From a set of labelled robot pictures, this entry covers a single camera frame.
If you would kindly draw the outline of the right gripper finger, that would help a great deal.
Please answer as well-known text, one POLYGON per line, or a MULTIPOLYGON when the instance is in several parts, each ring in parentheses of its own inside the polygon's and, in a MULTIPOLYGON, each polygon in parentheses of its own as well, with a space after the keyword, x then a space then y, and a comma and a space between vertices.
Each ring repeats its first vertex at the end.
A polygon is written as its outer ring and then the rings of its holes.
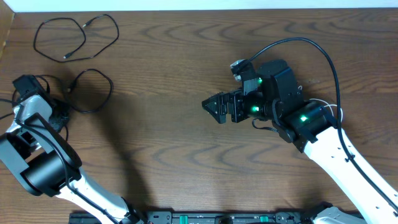
POLYGON ((219 92, 209 97, 210 102, 227 103, 229 101, 229 93, 219 92))
POLYGON ((220 99, 207 99, 202 101, 202 108, 207 111, 216 120, 217 123, 226 122, 227 106, 220 99))

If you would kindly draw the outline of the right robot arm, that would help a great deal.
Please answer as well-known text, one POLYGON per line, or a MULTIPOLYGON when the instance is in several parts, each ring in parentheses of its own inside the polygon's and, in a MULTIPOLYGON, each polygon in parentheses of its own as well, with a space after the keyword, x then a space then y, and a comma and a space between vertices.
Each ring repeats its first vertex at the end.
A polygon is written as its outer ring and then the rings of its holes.
POLYGON ((245 119, 271 121, 271 131, 317 163, 352 201, 360 217, 326 206, 302 215, 302 223, 397 223, 397 191, 337 128, 337 120, 316 101, 305 100, 284 60, 248 65, 235 74, 241 88, 220 92, 202 107, 223 124, 245 119))

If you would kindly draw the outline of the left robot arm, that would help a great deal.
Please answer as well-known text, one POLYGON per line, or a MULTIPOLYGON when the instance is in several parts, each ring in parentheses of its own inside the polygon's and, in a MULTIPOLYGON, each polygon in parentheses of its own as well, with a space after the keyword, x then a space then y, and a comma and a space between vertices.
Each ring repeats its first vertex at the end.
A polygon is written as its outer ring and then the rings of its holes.
POLYGON ((77 153, 49 124, 52 103, 39 93, 20 97, 14 120, 1 135, 1 161, 32 195, 68 200, 101 223, 145 223, 136 208, 84 171, 77 153))

